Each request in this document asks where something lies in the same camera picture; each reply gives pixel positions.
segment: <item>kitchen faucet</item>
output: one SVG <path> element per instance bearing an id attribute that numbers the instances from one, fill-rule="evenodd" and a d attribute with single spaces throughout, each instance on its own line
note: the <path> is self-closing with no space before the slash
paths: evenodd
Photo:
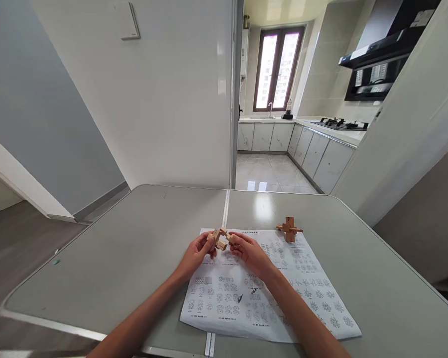
<path id="1" fill-rule="evenodd" d="M 267 107 L 268 107 L 268 106 L 270 106 L 270 112 L 269 112 L 269 114 L 267 115 L 267 117 L 272 118 L 272 107 L 273 107 L 274 105 L 272 104 L 272 102 L 270 102 L 270 103 L 267 105 Z"/>

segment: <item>kitchen window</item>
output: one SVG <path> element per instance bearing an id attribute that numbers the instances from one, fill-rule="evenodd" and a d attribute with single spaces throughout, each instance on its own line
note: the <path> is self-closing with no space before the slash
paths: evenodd
<path id="1" fill-rule="evenodd" d="M 268 111 L 267 106 L 270 102 L 273 103 L 274 110 L 285 110 L 303 35 L 304 27 L 287 27 L 260 32 L 254 112 Z"/>

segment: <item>white countertop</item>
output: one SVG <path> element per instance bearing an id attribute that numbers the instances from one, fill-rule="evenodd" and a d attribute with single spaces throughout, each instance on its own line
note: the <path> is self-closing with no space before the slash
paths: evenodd
<path id="1" fill-rule="evenodd" d="M 327 134 L 335 139 L 350 143 L 352 145 L 358 146 L 363 139 L 363 136 L 367 133 L 366 131 L 337 131 L 334 129 L 328 129 L 318 124 L 313 124 L 311 122 L 316 122 L 321 120 L 321 116 L 315 117 L 300 117 L 295 119 L 281 119 L 281 118 L 241 118 L 239 123 L 256 123 L 256 122 L 268 122 L 268 123 L 297 123 L 305 127 L 314 129 L 318 132 Z"/>

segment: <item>light switch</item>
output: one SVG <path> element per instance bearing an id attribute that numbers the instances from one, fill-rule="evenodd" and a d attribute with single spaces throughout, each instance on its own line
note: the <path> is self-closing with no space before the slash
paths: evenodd
<path id="1" fill-rule="evenodd" d="M 119 24 L 121 40 L 135 40 L 141 38 L 138 24 L 134 14 L 133 4 L 128 1 L 121 1 L 114 6 Z"/>

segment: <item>wall cabinet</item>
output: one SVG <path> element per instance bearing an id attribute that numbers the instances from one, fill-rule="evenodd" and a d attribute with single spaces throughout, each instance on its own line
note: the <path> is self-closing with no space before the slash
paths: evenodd
<path id="1" fill-rule="evenodd" d="M 305 155 L 304 162 L 302 163 L 302 169 L 311 178 L 314 177 L 317 167 L 319 166 L 320 159 L 322 159 L 329 141 L 330 137 L 321 135 L 317 132 L 315 132 L 312 136 L 312 140 L 310 141 L 310 145 Z"/>
<path id="2" fill-rule="evenodd" d="M 252 150 L 254 123 L 240 123 L 237 131 L 237 150 Z"/>
<path id="3" fill-rule="evenodd" d="M 302 128 L 302 134 L 300 135 L 299 143 L 297 144 L 297 149 L 295 151 L 294 159 L 300 166 L 302 166 L 302 162 L 304 161 L 305 155 L 307 153 L 307 149 L 309 148 L 310 141 L 314 135 L 314 131 L 311 131 L 308 128 Z"/>
<path id="4" fill-rule="evenodd" d="M 254 125 L 252 150 L 268 151 L 270 148 L 273 129 L 274 123 L 256 123 Z"/>
<path id="5" fill-rule="evenodd" d="M 313 178 L 325 194 L 331 193 L 354 151 L 354 148 L 335 140 L 329 142 Z"/>
<path id="6" fill-rule="evenodd" d="M 295 150 L 297 149 L 297 144 L 299 144 L 300 135 L 302 133 L 302 127 L 299 125 L 294 126 L 294 130 L 292 131 L 292 136 L 290 137 L 289 149 L 287 152 L 293 157 L 295 154 Z"/>
<path id="7" fill-rule="evenodd" d="M 287 152 L 294 123 L 275 123 L 270 141 L 271 152 Z"/>

